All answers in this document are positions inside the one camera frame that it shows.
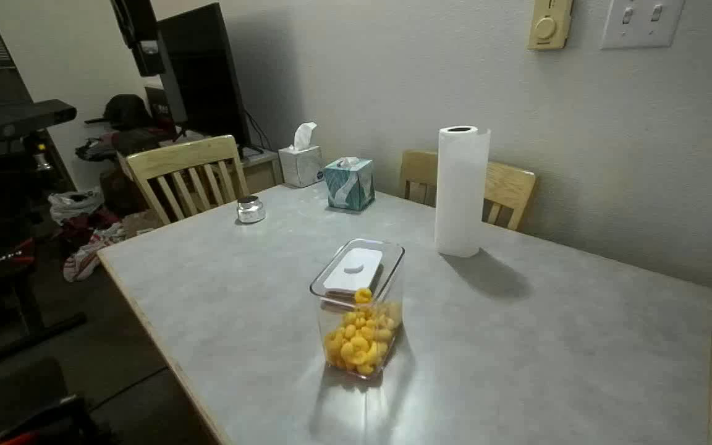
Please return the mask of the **yellow snack pieces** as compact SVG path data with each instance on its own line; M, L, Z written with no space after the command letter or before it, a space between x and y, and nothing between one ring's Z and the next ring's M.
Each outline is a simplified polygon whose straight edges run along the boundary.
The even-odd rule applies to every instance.
M354 293L354 308L323 335L327 365L350 377L379 377L403 324L397 303L379 300L369 287Z

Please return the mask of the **white light switch plate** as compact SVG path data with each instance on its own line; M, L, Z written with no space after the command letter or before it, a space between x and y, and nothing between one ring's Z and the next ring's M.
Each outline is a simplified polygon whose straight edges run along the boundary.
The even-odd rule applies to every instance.
M669 48L684 0L610 0L604 51Z

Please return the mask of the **wooden chair right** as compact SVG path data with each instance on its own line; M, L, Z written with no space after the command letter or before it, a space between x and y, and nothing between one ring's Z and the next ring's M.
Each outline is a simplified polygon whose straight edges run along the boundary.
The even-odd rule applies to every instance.
M437 153L407 148L400 156L403 198L422 205L435 204ZM482 221L518 230L537 188L537 173L491 161L485 178Z

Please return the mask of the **black monitor screen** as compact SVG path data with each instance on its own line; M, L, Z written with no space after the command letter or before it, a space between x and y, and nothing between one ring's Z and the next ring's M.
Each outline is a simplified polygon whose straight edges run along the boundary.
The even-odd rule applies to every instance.
M159 22L166 73L160 74L170 114L185 131L250 143L240 83L222 9L185 10Z

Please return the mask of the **white paper towel roll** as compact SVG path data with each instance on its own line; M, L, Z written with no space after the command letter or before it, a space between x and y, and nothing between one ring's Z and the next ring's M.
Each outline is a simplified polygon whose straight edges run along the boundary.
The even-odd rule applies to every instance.
M476 127L444 127L437 133L435 248L443 255L479 253L486 153L489 137Z

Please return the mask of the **wooden chair left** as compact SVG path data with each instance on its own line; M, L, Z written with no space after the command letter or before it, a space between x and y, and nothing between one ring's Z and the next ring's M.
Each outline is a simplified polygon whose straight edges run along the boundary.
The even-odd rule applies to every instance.
M131 153L125 167L149 211L164 225L250 195L240 147L231 137L192 140Z

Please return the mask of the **white container lid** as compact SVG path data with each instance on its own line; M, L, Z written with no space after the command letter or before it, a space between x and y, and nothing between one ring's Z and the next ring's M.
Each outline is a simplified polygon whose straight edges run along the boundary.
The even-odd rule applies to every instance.
M381 251L350 248L323 277L323 287L328 293L355 293L369 287L381 268L381 260Z

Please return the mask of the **clear plastic food container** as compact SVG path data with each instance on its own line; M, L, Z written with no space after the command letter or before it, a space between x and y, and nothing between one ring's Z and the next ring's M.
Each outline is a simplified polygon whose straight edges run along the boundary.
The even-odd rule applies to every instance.
M403 332L400 245L371 237L344 243L312 279L323 362L345 377L379 378Z

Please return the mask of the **black keyboard stand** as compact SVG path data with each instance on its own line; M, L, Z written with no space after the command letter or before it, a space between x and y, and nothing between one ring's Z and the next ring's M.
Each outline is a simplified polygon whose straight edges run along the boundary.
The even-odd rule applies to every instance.
M0 305L15 308L23 324L23 335L0 346L0 362L86 324L84 311L46 321L32 290L35 227L46 216L55 175L46 130L75 119L76 109L61 100L0 107Z

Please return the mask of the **small silver metal bowl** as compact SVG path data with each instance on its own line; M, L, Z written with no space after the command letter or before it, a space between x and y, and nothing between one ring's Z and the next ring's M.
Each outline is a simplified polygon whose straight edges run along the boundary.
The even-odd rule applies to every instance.
M257 195L244 195L236 200L236 225L254 225L265 221L265 205Z

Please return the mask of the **beige wall thermostat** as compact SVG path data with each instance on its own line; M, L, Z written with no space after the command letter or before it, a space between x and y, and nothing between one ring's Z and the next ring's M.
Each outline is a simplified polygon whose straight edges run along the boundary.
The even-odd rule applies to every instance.
M534 0L528 26L528 51L563 51L570 31L573 0Z

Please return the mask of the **white tissue box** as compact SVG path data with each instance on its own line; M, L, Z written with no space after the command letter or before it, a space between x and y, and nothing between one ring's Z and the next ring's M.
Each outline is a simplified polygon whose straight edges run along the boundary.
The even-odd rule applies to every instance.
M312 185L322 167L322 148L312 142L316 125L303 121L295 131L295 142L278 151L285 183L295 188Z

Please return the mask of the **wooden chair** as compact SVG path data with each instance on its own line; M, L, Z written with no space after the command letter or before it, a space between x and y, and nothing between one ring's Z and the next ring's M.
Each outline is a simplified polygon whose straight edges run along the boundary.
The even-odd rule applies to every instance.
M131 153L125 167L149 211L164 225L250 195L240 147L231 137L192 140Z
M403 198L422 205L435 204L437 153L407 148L400 156ZM485 178L482 221L518 230L537 188L537 173L491 161Z

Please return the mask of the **teal tissue box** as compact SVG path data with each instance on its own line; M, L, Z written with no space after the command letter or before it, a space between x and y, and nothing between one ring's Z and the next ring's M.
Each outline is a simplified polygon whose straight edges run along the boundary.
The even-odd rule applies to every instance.
M372 204L372 161L344 156L318 172L334 211L360 214Z

